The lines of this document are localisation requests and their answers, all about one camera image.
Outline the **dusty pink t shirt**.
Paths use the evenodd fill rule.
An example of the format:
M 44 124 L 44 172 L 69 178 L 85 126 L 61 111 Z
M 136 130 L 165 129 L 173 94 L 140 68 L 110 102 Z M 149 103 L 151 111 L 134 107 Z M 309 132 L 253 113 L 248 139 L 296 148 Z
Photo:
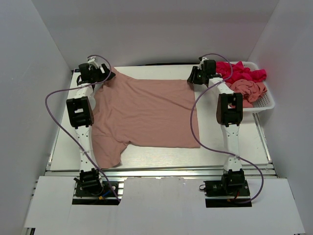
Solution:
M 100 168 L 121 162 L 129 144 L 199 148 L 194 87 L 184 80 L 135 79 L 118 71 L 95 93 L 91 142 Z

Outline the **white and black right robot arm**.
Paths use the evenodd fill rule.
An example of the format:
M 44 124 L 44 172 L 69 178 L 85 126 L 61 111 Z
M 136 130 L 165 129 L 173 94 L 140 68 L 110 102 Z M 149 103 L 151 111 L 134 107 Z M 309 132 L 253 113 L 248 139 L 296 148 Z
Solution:
M 237 197 L 244 187 L 245 176 L 239 159 L 239 126 L 243 120 L 243 95 L 232 91 L 217 74 L 217 63 L 206 57 L 199 58 L 200 64 L 192 68 L 188 83 L 215 89 L 217 98 L 216 119 L 221 126 L 225 153 L 228 155 L 223 166 L 221 179 L 214 183 L 205 183 L 206 195 Z

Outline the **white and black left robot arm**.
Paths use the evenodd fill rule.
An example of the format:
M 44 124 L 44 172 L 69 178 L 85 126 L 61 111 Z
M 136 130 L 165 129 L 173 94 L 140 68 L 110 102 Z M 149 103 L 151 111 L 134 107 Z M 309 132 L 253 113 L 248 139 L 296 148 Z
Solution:
M 95 86 L 103 82 L 107 76 L 113 78 L 107 67 L 101 68 L 95 57 L 87 63 L 79 65 L 80 75 L 76 80 L 77 91 L 73 98 L 66 101 L 69 122 L 74 128 L 77 141 L 80 144 L 80 176 L 76 180 L 81 190 L 93 196 L 102 194 L 103 182 L 99 170 L 94 166 L 92 157 L 91 127 L 94 124 L 93 93 Z

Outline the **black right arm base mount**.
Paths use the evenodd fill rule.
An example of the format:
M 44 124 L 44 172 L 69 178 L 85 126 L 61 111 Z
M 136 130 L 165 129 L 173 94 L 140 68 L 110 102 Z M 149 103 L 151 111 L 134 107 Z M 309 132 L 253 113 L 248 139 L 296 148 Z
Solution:
M 242 186 L 225 189 L 221 180 L 204 181 L 199 191 L 205 195 L 207 208 L 249 208 L 252 207 L 247 180 Z

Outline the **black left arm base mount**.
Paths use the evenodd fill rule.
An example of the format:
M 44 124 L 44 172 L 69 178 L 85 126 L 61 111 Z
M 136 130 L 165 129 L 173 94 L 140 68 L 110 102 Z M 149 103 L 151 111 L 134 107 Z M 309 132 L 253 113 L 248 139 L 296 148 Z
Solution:
M 73 205 L 89 206 L 118 206 L 119 201 L 112 192 L 107 182 L 103 181 L 103 186 L 96 189 L 88 189 L 77 182 L 74 188 L 72 199 Z

